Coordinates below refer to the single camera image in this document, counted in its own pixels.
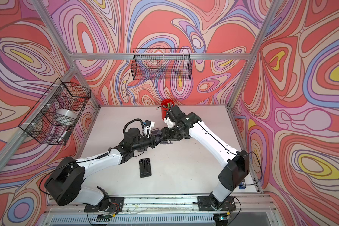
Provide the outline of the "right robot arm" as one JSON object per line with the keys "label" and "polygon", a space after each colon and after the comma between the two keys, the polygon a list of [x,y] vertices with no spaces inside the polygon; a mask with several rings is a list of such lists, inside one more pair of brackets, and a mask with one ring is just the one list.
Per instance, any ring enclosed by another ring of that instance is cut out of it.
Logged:
{"label": "right robot arm", "polygon": [[180,141],[193,138],[203,145],[223,167],[218,175],[218,185],[199,201],[199,207],[221,210],[232,192],[250,173],[250,154],[238,151],[214,134],[195,113],[176,113],[169,110],[163,120],[167,127],[161,130],[160,141]]}

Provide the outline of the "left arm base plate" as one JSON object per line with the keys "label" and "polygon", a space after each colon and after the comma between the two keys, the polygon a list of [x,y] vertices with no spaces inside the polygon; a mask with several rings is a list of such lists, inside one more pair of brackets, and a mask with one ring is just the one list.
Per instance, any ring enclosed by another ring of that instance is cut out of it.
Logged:
{"label": "left arm base plate", "polygon": [[98,205],[87,204],[84,212],[86,213],[115,213],[122,212],[124,206],[124,197],[105,197]]}

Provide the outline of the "grey phone stand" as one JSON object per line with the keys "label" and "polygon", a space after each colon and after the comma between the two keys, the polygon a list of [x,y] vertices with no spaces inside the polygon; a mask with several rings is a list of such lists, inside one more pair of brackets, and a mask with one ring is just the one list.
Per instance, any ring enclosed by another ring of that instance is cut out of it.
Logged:
{"label": "grey phone stand", "polygon": [[163,128],[163,129],[156,129],[152,132],[152,135],[155,136],[155,144],[156,145],[171,145],[173,144],[172,141],[170,141],[168,138],[167,138],[167,134],[166,134],[166,129]]}

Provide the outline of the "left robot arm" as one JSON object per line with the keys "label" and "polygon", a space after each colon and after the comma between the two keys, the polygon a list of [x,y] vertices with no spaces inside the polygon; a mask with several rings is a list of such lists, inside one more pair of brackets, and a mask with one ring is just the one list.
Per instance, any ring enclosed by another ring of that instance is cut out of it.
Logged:
{"label": "left robot arm", "polygon": [[154,126],[153,121],[133,119],[124,126],[123,140],[119,145],[87,158],[64,158],[48,174],[48,179],[41,181],[41,192],[50,195],[58,206],[81,202],[96,211],[107,211],[112,204],[110,195],[99,186],[83,186],[85,179],[106,168],[126,163],[135,157],[135,153],[142,154],[148,148],[155,148],[158,141],[151,133]]}

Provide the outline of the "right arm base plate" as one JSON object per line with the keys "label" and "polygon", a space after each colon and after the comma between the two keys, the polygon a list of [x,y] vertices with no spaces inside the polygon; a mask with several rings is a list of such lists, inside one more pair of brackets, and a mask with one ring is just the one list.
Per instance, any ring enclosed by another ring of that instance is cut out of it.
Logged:
{"label": "right arm base plate", "polygon": [[228,196],[224,201],[218,201],[211,195],[198,196],[197,202],[199,211],[230,211],[236,210],[236,205],[233,196]]}

